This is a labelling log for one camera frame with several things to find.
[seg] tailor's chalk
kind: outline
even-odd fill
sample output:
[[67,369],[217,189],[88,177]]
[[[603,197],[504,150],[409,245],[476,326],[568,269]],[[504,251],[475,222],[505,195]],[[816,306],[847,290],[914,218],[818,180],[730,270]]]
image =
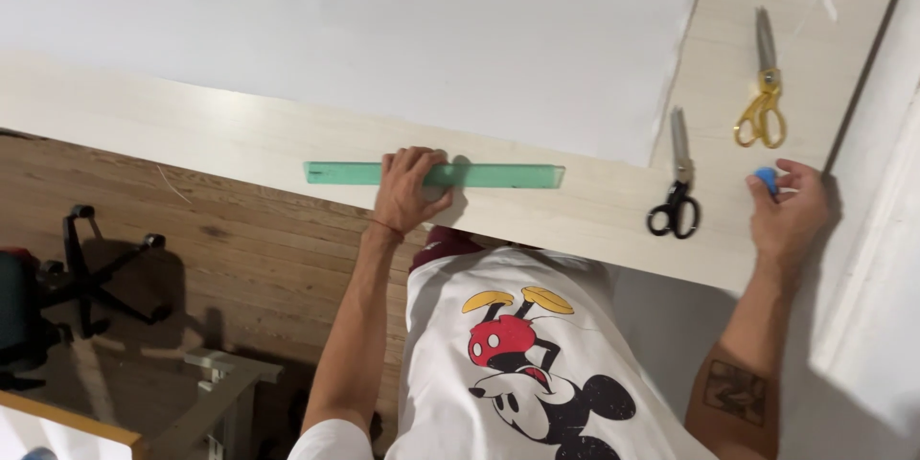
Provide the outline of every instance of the tailor's chalk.
[[776,171],[773,170],[773,167],[761,167],[754,171],[753,174],[766,183],[766,187],[770,189],[771,196],[775,196],[779,192],[776,189]]

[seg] white paper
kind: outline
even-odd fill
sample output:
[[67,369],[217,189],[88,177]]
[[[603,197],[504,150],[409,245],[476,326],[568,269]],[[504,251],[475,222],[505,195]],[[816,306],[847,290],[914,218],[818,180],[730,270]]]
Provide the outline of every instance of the white paper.
[[693,3],[0,0],[0,46],[646,165]]

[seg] white t-shirt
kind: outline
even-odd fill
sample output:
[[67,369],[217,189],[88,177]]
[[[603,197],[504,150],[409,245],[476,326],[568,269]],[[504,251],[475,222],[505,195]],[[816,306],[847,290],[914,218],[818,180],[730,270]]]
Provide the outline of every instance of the white t-shirt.
[[[715,459],[640,374],[613,320],[603,265],[503,247],[408,279],[399,433],[387,460]],[[370,460],[346,420],[290,459]]]

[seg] red string bracelet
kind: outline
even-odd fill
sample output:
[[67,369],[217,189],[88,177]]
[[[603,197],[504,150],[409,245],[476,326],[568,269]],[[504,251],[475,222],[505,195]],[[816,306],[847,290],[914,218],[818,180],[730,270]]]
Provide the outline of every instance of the red string bracelet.
[[377,223],[377,224],[379,224],[379,225],[385,226],[386,228],[390,229],[390,231],[392,231],[393,233],[396,233],[396,234],[399,236],[399,242],[403,242],[403,241],[406,240],[406,234],[405,234],[405,233],[403,233],[402,231],[399,231],[399,230],[393,228],[392,226],[386,224],[385,222],[381,222],[381,221],[379,221],[379,220],[377,220],[377,219],[371,219],[371,222],[375,222],[375,223]]

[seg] man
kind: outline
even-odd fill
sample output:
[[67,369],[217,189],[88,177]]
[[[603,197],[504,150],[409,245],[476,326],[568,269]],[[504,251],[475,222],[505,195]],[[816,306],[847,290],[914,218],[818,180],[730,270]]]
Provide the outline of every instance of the man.
[[[451,205],[421,181],[443,154],[383,158],[374,219],[290,458],[370,459],[386,280],[403,235]],[[399,435],[387,458],[775,458],[779,372],[799,268],[827,218],[819,174],[779,160],[770,196],[754,176],[753,276],[703,361],[684,427],[638,374],[595,261],[548,250],[482,250],[435,227],[408,279]]]

